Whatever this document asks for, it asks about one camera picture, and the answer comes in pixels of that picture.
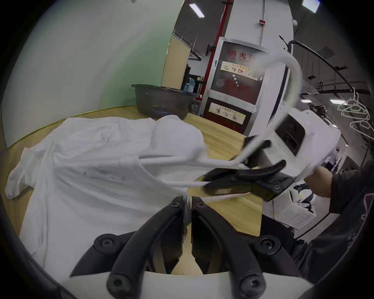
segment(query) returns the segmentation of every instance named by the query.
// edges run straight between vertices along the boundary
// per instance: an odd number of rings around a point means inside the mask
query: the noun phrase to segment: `screw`
[[[102,247],[113,247],[113,240],[111,239],[104,239],[101,242]]]
[[[244,278],[240,284],[240,289],[243,293],[253,296],[263,292],[262,279],[258,275],[249,275]]]
[[[115,274],[108,278],[107,289],[111,293],[128,294],[132,290],[132,284],[127,276]]]
[[[178,208],[179,207],[179,203],[176,203],[175,201],[172,202],[172,203],[169,203],[169,207],[172,207],[172,208]]]
[[[260,244],[262,247],[266,247],[267,249],[272,249],[274,247],[274,243],[270,239],[264,239]]]

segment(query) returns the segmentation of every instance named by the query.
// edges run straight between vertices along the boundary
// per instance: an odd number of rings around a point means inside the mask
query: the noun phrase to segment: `white plastic hanger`
[[[278,63],[284,63],[291,71],[289,92],[284,101],[284,104],[289,107],[295,106],[302,85],[302,70],[297,60],[288,52],[281,51],[270,55],[256,55],[253,59],[252,69],[258,73],[264,72],[268,67]],[[143,166],[147,165],[160,165],[160,166],[173,166],[173,165],[190,165],[208,168],[227,168],[227,169],[248,169],[247,166],[242,164],[247,157],[249,157],[272,132],[276,129],[279,122],[283,121],[287,114],[284,114],[281,119],[273,119],[265,128],[262,134],[255,137],[247,146],[245,146],[239,155],[230,161],[216,160],[202,158],[201,153],[205,151],[204,148],[196,149],[191,155],[168,156],[168,157],[139,157],[140,163]],[[164,183],[173,187],[201,187],[208,182],[169,182]]]
[[[371,131],[374,133],[374,128],[373,128],[373,127],[372,127],[372,126],[371,126],[371,125],[370,125],[366,120],[353,121],[353,122],[351,122],[351,123],[349,124],[349,126],[350,126],[353,130],[359,132],[361,135],[364,135],[364,136],[366,136],[366,137],[368,137],[368,138],[374,140],[374,138],[373,138],[372,136],[367,135],[367,134],[365,134],[364,132],[361,132],[361,131],[359,131],[358,129],[356,129],[355,127],[353,127],[354,124],[360,124],[361,127],[365,128],[365,129],[368,129],[368,130],[371,130]]]
[[[354,118],[358,120],[369,120],[370,114],[367,108],[359,102],[359,95],[356,93],[355,88],[353,87],[353,99],[350,98],[344,104],[338,106],[338,111],[341,111],[341,115]]]

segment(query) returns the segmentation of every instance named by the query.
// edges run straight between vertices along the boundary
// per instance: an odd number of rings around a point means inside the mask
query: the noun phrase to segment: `fluorescent light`
[[[319,7],[319,0],[303,0],[303,6],[312,12],[316,13],[317,8]]]
[[[190,7],[193,9],[193,11],[195,12],[195,14],[197,14],[197,16],[199,18],[205,17],[204,14],[202,13],[202,11],[200,10],[200,8],[196,5],[196,3],[191,3]]]
[[[331,99],[330,102],[333,103],[333,104],[344,104],[344,103],[345,103],[345,100],[335,100],[335,99]]]

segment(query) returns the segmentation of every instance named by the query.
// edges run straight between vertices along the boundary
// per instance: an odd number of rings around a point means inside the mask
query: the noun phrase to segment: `wall sign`
[[[218,105],[216,103],[210,104],[209,112],[220,115],[224,118],[227,118],[239,124],[243,124],[245,120],[244,114],[237,112],[235,110],[229,109],[225,106]]]
[[[221,70],[226,71],[226,72],[230,72],[230,73],[233,73],[233,74],[236,74],[236,75],[246,76],[246,77],[251,78],[251,79],[256,80],[256,81],[259,80],[259,79],[262,80],[262,77],[258,78],[258,77],[255,77],[255,76],[251,75],[248,67],[245,67],[244,65],[240,65],[240,64],[235,64],[235,63],[232,63],[232,62],[222,61]]]

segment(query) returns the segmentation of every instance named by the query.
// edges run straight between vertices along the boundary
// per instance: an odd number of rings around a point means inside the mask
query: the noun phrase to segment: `shirt sleeve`
[[[332,177],[330,213],[341,214],[347,204],[362,190],[373,185],[374,161],[358,170],[351,170]]]

